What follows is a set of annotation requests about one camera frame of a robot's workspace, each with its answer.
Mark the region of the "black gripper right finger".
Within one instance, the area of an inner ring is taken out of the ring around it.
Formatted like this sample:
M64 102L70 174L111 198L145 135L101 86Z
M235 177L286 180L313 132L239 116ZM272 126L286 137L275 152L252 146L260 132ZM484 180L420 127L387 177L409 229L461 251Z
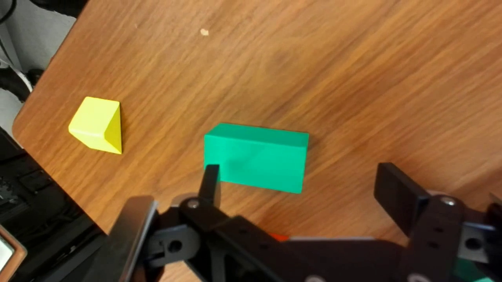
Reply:
M423 241L415 229L429 194L393 163L376 166L373 198L410 243Z

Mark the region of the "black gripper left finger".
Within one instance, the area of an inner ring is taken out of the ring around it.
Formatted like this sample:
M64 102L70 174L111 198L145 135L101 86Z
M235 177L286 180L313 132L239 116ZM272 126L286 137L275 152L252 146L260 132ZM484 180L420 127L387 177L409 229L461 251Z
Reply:
M205 166L197 198L214 207L219 205L219 166L217 165Z

